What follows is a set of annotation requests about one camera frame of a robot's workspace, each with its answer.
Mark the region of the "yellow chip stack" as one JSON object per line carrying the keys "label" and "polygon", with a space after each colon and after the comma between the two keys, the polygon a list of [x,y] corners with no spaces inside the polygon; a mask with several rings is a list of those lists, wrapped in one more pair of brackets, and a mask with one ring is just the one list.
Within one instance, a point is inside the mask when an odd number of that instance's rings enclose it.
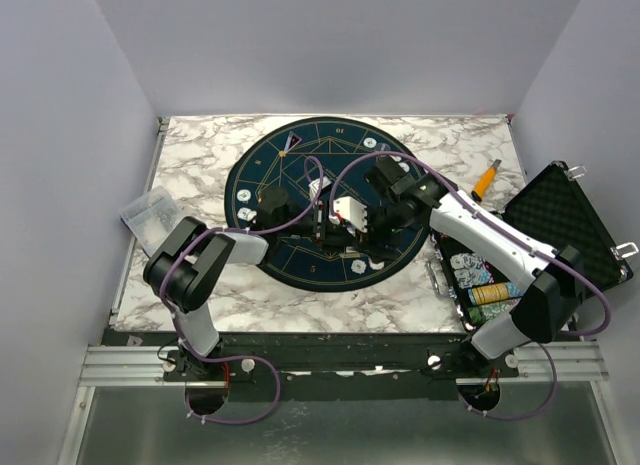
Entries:
{"label": "yellow chip stack", "polygon": [[522,295],[520,289],[511,282],[492,283],[468,290],[469,300],[474,306],[516,299]]}

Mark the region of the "green chip stack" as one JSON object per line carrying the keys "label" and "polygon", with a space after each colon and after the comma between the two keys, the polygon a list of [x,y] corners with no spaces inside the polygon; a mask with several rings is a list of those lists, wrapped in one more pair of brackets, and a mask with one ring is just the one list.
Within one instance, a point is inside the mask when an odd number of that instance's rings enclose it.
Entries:
{"label": "green chip stack", "polygon": [[481,326],[504,312],[511,311],[519,300],[505,300],[483,305],[471,306],[468,309],[468,322],[472,326]]}

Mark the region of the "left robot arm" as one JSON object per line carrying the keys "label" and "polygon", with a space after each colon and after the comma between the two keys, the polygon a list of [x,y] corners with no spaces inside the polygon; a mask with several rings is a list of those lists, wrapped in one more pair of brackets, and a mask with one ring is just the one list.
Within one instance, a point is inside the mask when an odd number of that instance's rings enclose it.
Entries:
{"label": "left robot arm", "polygon": [[214,349],[219,333],[206,302],[225,266],[260,264],[269,248],[266,238],[304,218],[320,196],[317,192],[297,216],[266,230],[209,228],[186,216],[151,256],[143,279],[170,310],[179,340],[190,351],[187,367],[197,378],[209,380],[221,370],[222,357]]}

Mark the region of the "white 5 poker chip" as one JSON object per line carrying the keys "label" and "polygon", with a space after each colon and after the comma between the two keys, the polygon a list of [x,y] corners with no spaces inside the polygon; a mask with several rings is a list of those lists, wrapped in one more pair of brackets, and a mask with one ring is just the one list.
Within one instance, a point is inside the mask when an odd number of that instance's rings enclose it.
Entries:
{"label": "white 5 poker chip", "polygon": [[351,271],[354,274],[362,275],[367,271],[367,263],[361,259],[355,259],[351,262]]}

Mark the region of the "white chip stack in case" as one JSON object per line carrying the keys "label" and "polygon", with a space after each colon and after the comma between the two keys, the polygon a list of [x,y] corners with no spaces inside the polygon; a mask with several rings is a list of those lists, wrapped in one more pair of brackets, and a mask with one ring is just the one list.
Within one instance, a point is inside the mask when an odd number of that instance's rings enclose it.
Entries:
{"label": "white chip stack in case", "polygon": [[475,253],[452,255],[450,265],[461,289],[487,285],[493,280],[484,259]]}

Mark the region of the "round blue poker mat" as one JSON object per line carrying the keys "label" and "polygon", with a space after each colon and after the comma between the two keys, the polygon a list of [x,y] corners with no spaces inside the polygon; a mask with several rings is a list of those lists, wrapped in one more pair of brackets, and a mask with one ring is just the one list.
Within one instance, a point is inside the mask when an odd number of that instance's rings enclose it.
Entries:
{"label": "round blue poker mat", "polygon": [[[287,136],[294,132],[302,142],[287,154],[283,152]],[[363,145],[365,138],[374,138],[374,149]],[[225,218],[231,227],[248,226],[263,229],[258,208],[265,191],[281,187],[289,197],[289,210],[298,215],[310,201],[308,184],[318,177],[334,183],[337,175],[360,155],[377,152],[381,143],[390,146],[392,156],[410,166],[416,178],[424,171],[409,162],[411,151],[388,133],[371,125],[351,119],[316,117],[298,120],[267,134],[252,145],[232,167],[224,192]],[[240,202],[236,194],[241,189],[251,191],[247,203]],[[256,212],[251,221],[240,220],[237,212],[249,208]],[[385,267],[372,270],[368,256],[353,247],[320,249],[310,239],[280,232],[269,242],[265,260],[259,268],[267,275],[286,285],[312,292],[353,291],[382,282],[405,268],[418,254],[429,233],[414,223],[402,230],[398,237],[401,255],[396,260],[382,260]],[[362,275],[351,271],[355,259],[367,263]]]}

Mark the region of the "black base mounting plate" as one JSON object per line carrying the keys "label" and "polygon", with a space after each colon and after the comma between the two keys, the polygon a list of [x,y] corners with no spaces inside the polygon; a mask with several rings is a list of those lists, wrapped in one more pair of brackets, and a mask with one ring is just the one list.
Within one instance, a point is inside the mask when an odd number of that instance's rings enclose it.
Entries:
{"label": "black base mounting plate", "polygon": [[512,352],[475,358],[460,333],[224,332],[203,363],[172,332],[108,329],[104,346],[145,353],[157,366],[154,385],[183,389],[199,407],[233,402],[454,400],[464,381],[495,387],[518,375]]}

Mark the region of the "black poker chip case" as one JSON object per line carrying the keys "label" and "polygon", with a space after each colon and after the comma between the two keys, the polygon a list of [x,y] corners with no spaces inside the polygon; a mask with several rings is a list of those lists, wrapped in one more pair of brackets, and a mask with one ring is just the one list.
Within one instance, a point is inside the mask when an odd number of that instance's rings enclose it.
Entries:
{"label": "black poker chip case", "polygon": [[[496,217],[557,249],[567,245],[575,247],[584,260],[584,300],[593,296],[596,290],[607,290],[633,276],[624,257],[618,253],[613,238],[571,170],[562,161],[553,162],[542,170]],[[469,300],[469,289],[458,286],[450,265],[452,255],[475,252],[444,234],[432,232],[443,257],[443,271],[455,292],[464,319],[472,328],[478,329],[482,325],[472,326],[468,322],[468,309],[474,306]],[[511,282],[495,266],[484,261],[493,276],[489,284]]]}

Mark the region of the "grey 1 poker chip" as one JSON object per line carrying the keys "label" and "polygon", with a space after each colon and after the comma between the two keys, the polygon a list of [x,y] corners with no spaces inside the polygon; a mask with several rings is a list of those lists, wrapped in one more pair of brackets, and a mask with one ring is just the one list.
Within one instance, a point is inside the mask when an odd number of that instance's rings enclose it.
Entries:
{"label": "grey 1 poker chip", "polygon": [[368,265],[372,270],[381,270],[385,267],[385,262],[384,261],[375,262],[372,259],[369,259]]}

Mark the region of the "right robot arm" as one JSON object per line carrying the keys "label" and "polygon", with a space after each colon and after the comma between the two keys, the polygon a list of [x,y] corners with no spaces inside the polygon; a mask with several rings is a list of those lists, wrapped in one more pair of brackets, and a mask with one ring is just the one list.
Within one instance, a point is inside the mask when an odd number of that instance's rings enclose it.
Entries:
{"label": "right robot arm", "polygon": [[520,290],[519,303],[482,325],[461,350],[467,374],[485,375],[497,357],[527,342],[553,341],[582,304],[584,260],[575,247],[537,241],[476,205],[455,183],[432,173],[416,178],[389,156],[377,158],[364,179],[388,202],[370,212],[368,239],[386,242],[393,230],[419,223],[477,253]]}

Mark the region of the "aluminium frame rail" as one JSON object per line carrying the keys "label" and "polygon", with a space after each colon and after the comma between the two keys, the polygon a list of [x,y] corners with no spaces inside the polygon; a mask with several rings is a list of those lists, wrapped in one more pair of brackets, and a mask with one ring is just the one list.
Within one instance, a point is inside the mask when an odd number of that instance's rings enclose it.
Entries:
{"label": "aluminium frame rail", "polygon": [[[542,383],[556,370],[560,382],[600,382],[609,379],[599,344],[556,342],[540,347],[528,344],[508,353],[500,374],[502,383]],[[82,387],[180,386],[221,388],[221,380],[190,379],[184,372],[169,376],[169,365],[151,346],[99,346],[85,354],[81,367]]]}

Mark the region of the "clear plastic screw box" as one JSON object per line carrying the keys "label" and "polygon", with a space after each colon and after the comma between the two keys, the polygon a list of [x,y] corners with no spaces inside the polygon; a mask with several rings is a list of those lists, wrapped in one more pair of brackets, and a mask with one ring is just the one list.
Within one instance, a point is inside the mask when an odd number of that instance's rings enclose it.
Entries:
{"label": "clear plastic screw box", "polygon": [[185,216],[163,186],[151,189],[126,205],[119,215],[148,257],[160,248]]}

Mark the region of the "yellow utility knife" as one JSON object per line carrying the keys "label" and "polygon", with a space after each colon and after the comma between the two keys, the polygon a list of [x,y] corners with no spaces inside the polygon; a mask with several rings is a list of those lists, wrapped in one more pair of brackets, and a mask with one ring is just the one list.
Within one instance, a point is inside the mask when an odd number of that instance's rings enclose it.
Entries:
{"label": "yellow utility knife", "polygon": [[501,159],[496,159],[492,162],[489,168],[484,172],[482,177],[478,180],[474,188],[472,189],[471,196],[476,203],[481,203],[486,191],[495,179],[498,168],[502,163]]}

